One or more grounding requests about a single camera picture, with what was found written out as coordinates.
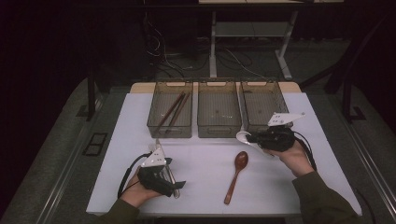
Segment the plastic storage tray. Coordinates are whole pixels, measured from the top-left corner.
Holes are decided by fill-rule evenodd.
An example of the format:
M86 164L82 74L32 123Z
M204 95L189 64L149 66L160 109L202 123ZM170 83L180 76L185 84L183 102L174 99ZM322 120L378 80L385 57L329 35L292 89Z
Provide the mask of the plastic storage tray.
M191 79L185 78L156 82L148 115L151 137L191 137L192 84Z
M249 133L266 131L274 113L289 113L277 81L269 78L241 80L239 101L244 129Z
M235 137L242 126L233 78L200 78L198 85L198 136Z

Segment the chopsticks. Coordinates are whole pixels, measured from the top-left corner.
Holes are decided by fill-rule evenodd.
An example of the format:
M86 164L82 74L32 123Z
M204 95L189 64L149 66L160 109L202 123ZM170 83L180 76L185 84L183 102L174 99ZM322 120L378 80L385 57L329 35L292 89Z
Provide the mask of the chopsticks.
M160 128L163 126L165 121L169 118L169 116L172 114L172 112L175 110L174 116L172 117L171 121L169 122L169 126L173 126L177 120L178 115L180 114L181 110L183 109L184 104L186 104L187 99L189 98L190 93L186 93L183 91L177 98L176 100L172 103L171 107L168 109L166 112L165 116L161 119L160 123L158 124L158 127L155 131L158 132Z

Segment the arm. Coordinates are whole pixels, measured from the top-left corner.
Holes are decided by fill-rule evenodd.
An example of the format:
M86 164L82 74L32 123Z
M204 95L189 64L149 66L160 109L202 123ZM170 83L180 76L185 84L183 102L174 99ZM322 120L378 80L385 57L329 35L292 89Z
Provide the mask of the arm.
M361 223L349 202L334 190L329 189L319 174L314 171L303 147L297 141L284 152L266 151L278 156L297 177L292 183L300 198L304 223Z
M121 197L116 200L108 213L97 218L93 222L94 224L134 224L139 215L138 207L147 200L161 195L154 190L145 189L140 184L137 177L139 168L136 169L134 176L129 180Z

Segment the dark background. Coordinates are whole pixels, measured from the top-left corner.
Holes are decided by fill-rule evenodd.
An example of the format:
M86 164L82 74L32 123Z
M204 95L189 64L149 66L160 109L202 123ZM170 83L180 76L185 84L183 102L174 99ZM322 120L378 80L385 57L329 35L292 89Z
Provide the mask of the dark background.
M375 5L384 6L386 2ZM315 13L302 10L293 38L353 39L361 26L386 10L356 6L323 8ZM175 32L170 32L170 28L163 29L168 31L164 37L183 50L191 50L194 37L209 32L207 15L208 12L190 15L184 24L190 27L188 32L172 36ZM158 24L162 27L172 27L180 21L179 16L157 16L168 19ZM65 101L89 69L96 72L101 91L114 85L130 85L139 78L150 79L151 59L145 53L140 18L141 14L126 9L82 12L74 10L68 1L0 1L0 126L4 143L0 149L0 216ZM354 65L357 86L394 132L395 21L394 14L386 17Z

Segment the floor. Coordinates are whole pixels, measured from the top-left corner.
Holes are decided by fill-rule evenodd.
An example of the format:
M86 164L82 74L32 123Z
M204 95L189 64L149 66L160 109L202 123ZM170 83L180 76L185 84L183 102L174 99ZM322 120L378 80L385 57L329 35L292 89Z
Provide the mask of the floor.
M184 57L169 49L156 77L208 77L207 39L199 39L195 57ZM286 53L293 81L300 83L335 63L344 53L346 40L301 40L290 42ZM274 50L278 39L218 40L218 77L277 77L282 80ZM384 203L378 180L361 161L361 149L371 156L390 189L396 189L396 136L356 88L352 105L366 117L352 124L340 114L341 92L328 95L323 90L326 78L305 88L318 119L332 146L350 186L363 210L362 223L395 223ZM115 86L98 94L97 112L92 121L84 117L87 107L87 83L81 82L64 106L48 139L41 148L1 223L87 223L95 220L85 212L95 179L106 154L129 86ZM106 133L102 152L97 157L82 155L94 133ZM160 218L141 219L140 223L247 223L243 218ZM253 218L248 223L302 223L299 217L285 219Z

